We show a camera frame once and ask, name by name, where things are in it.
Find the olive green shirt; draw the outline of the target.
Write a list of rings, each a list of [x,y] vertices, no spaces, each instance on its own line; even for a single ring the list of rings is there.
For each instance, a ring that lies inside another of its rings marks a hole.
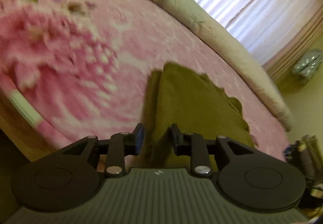
[[[176,156],[167,138],[172,124],[183,133],[198,133],[210,140],[223,135],[254,147],[240,101],[215,86],[206,74],[199,75],[176,63],[167,63],[163,70],[151,73],[142,121],[145,139],[133,167],[189,168],[190,158]]]

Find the pink window curtain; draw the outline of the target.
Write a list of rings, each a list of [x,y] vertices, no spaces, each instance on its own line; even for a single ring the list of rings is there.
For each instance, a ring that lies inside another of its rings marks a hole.
[[[322,0],[195,0],[273,80],[322,33]]]

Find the pink rose floral blanket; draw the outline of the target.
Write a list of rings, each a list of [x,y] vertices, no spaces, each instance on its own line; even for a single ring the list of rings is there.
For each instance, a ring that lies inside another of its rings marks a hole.
[[[285,128],[239,74],[151,0],[1,0],[1,129],[31,161],[143,122],[167,63],[238,99],[254,148],[282,159]]]

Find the beige and grey duvet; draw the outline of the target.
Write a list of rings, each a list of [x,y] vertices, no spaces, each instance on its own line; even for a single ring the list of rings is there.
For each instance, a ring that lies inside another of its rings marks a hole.
[[[181,22],[229,64],[286,131],[293,126],[290,109],[264,68],[244,46],[194,0],[151,0]]]

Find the silver patterned bag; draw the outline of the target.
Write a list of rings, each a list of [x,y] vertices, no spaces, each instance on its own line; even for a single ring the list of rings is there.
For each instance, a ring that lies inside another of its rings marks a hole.
[[[305,80],[310,80],[322,62],[322,50],[314,48],[303,54],[292,68],[292,73]]]

